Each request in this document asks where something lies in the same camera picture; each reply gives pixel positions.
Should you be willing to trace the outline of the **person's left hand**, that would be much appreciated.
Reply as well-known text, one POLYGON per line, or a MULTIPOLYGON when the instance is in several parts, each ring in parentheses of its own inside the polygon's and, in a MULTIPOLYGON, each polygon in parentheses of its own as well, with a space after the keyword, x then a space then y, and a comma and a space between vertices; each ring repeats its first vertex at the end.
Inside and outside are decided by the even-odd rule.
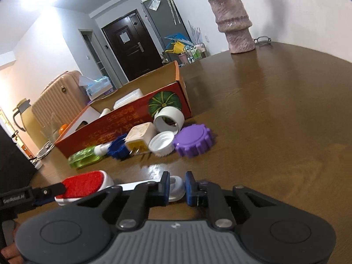
POLYGON ((20 224, 14 220, 9 220, 4 222, 5 229, 7 233, 11 232, 11 238, 7 237, 7 240, 11 240, 12 242, 9 243, 6 247, 1 250, 1 254, 7 259, 8 263, 10 264, 23 264, 24 260, 16 246, 14 241, 14 237, 17 233, 20 224))

